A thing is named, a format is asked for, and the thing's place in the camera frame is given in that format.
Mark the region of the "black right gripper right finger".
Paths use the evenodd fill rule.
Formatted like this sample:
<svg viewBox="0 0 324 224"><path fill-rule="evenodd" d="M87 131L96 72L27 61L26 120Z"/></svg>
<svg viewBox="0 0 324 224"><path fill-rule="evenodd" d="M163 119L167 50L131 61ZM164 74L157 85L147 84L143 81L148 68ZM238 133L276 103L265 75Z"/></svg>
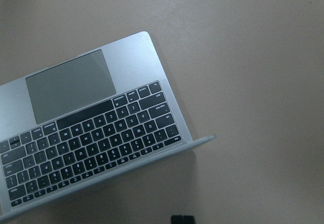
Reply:
<svg viewBox="0 0 324 224"><path fill-rule="evenodd" d="M184 215L183 223L184 224L194 224L194 216L193 215Z"/></svg>

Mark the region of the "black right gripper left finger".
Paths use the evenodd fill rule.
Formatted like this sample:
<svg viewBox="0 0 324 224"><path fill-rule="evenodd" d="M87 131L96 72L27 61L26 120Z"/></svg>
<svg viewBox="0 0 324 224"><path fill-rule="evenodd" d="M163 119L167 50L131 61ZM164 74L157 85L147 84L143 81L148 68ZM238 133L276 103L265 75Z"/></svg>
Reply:
<svg viewBox="0 0 324 224"><path fill-rule="evenodd" d="M183 216L182 215L172 215L171 216L171 224L183 224Z"/></svg>

